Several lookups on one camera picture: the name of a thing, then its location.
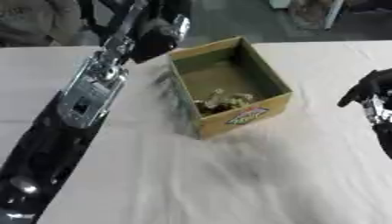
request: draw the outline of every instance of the open cardboard box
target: open cardboard box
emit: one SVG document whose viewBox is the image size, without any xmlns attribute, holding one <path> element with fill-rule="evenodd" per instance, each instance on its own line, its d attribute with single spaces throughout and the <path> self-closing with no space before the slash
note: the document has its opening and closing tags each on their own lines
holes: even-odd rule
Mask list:
<svg viewBox="0 0 392 224">
<path fill-rule="evenodd" d="M 284 111 L 291 90 L 246 39 L 230 38 L 171 53 L 174 83 L 199 138 L 208 138 Z M 252 94 L 254 103 L 202 116 L 195 100 L 217 88 L 226 95 Z"/>
</svg>

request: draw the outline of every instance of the floor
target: floor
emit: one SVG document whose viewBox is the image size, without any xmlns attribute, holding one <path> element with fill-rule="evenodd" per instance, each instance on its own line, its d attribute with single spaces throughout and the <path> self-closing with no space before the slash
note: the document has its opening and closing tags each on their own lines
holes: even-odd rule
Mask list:
<svg viewBox="0 0 392 224">
<path fill-rule="evenodd" d="M 108 11 L 97 6 L 99 19 Z M 192 29 L 182 46 L 196 46 L 237 35 L 256 42 L 346 41 L 392 39 L 392 15 L 343 12 L 330 31 L 298 28 L 286 10 L 271 9 L 267 0 L 196 0 Z"/>
</svg>

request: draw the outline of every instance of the logo on box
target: logo on box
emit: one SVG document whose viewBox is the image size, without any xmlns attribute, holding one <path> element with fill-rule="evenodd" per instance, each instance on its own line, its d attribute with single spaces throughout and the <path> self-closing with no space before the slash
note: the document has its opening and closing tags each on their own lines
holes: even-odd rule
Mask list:
<svg viewBox="0 0 392 224">
<path fill-rule="evenodd" d="M 244 124 L 253 122 L 260 115 L 262 115 L 268 111 L 269 111 L 269 109 L 267 109 L 267 108 L 248 108 L 247 110 L 242 111 L 235 118 L 226 122 L 226 124 L 244 125 Z"/>
</svg>

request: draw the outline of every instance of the metal robot arm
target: metal robot arm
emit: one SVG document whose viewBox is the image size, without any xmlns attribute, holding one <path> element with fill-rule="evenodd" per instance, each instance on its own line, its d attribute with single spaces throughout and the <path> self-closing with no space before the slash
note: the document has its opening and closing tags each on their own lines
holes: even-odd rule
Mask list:
<svg viewBox="0 0 392 224">
<path fill-rule="evenodd" d="M 176 47 L 189 29 L 189 10 L 189 0 L 135 1 L 116 31 L 101 35 L 101 50 L 53 97 L 3 164 L 0 223 L 38 221 L 105 122 L 129 77 L 123 64 Z"/>
<path fill-rule="evenodd" d="M 392 69 L 373 71 L 352 87 L 338 105 L 356 101 L 365 109 L 381 147 L 392 158 Z"/>
</svg>

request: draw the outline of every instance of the table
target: table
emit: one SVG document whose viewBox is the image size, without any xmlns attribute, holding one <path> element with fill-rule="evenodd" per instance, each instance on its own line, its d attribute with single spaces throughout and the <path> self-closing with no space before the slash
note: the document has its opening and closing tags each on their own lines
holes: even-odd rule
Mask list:
<svg viewBox="0 0 392 224">
<path fill-rule="evenodd" d="M 293 89 L 281 115 L 197 141 L 173 134 L 151 85 L 167 58 L 131 66 L 104 129 L 39 224 L 392 221 L 392 161 L 359 105 L 336 106 L 391 41 L 257 44 Z M 0 159 L 94 48 L 0 50 Z"/>
</svg>

